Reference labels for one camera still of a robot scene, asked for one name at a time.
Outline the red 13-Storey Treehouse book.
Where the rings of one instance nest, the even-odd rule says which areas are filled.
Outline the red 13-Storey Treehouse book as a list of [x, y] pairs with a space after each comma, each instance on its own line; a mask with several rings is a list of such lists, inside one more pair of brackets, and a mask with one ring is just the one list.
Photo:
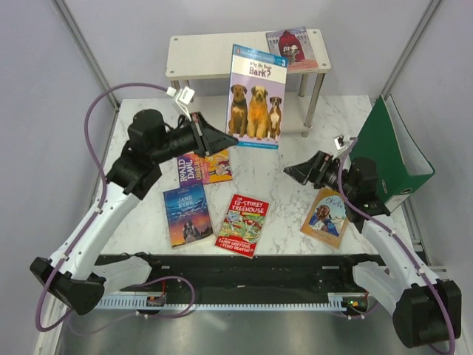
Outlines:
[[262, 236], [269, 207], [267, 201], [234, 194], [215, 246], [252, 259]]

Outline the green lever arch file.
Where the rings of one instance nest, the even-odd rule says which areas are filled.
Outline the green lever arch file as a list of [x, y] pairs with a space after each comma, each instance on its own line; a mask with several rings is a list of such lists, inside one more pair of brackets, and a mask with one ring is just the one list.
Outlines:
[[391, 95], [379, 97], [368, 115], [350, 159], [376, 163], [377, 195], [396, 210], [434, 174], [435, 169], [410, 135]]

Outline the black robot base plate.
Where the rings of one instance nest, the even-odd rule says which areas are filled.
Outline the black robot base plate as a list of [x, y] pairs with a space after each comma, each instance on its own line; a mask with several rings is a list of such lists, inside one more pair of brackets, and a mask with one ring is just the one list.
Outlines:
[[142, 254], [152, 266], [150, 280], [181, 276], [191, 285], [175, 280], [145, 286], [147, 291], [165, 291], [172, 300], [230, 302], [323, 302], [327, 295], [361, 294], [352, 267], [365, 261], [384, 264], [379, 256], [263, 255], [252, 259], [237, 255]]

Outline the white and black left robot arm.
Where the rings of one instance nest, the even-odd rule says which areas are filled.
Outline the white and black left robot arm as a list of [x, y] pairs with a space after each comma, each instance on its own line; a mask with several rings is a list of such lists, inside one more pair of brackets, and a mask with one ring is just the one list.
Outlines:
[[153, 291], [162, 273], [139, 256], [104, 266], [95, 264], [104, 246], [126, 216], [161, 178], [160, 164], [194, 152], [214, 155], [238, 139], [210, 125], [200, 112], [168, 130], [155, 109], [135, 114], [129, 139], [106, 175], [102, 195], [72, 235], [50, 257], [37, 257], [30, 270], [51, 295], [79, 315], [89, 313], [106, 294], [140, 285]]

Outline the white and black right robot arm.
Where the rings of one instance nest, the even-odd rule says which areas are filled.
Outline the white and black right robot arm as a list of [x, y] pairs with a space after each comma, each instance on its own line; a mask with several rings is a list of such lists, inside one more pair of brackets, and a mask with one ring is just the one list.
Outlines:
[[338, 273], [347, 291], [368, 291], [391, 315], [399, 340], [407, 348], [449, 344], [453, 354], [461, 335], [462, 294], [453, 280], [443, 280], [400, 239], [390, 212], [377, 193], [375, 161], [358, 157], [349, 169], [346, 157], [319, 151], [310, 160], [284, 169], [298, 183], [331, 188], [341, 195], [348, 220], [372, 244], [384, 264], [356, 257]]

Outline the Why Do Dogs Bark book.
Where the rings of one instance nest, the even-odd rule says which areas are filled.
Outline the Why Do Dogs Bark book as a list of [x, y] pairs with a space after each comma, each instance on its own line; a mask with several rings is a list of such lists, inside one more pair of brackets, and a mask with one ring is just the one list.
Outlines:
[[225, 130], [240, 146], [279, 148], [287, 66], [279, 55], [232, 47]]

